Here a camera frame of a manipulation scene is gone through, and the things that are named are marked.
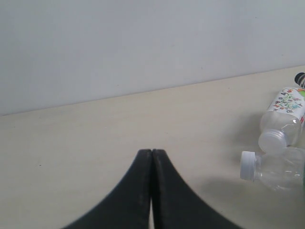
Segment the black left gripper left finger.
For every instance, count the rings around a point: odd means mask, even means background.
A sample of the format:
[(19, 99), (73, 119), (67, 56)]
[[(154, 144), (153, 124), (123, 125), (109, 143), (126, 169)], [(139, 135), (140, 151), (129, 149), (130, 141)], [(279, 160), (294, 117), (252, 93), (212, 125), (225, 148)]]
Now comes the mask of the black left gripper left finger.
[(115, 188), (66, 229), (147, 229), (150, 217), (152, 151), (139, 150)]

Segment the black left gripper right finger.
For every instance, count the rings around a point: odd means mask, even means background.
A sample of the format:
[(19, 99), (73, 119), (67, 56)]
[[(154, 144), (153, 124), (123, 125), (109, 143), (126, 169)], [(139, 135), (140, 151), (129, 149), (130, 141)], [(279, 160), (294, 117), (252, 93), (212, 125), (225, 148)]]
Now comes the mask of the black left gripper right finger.
[(156, 229), (239, 229), (183, 180), (165, 150), (152, 151), (152, 213)]

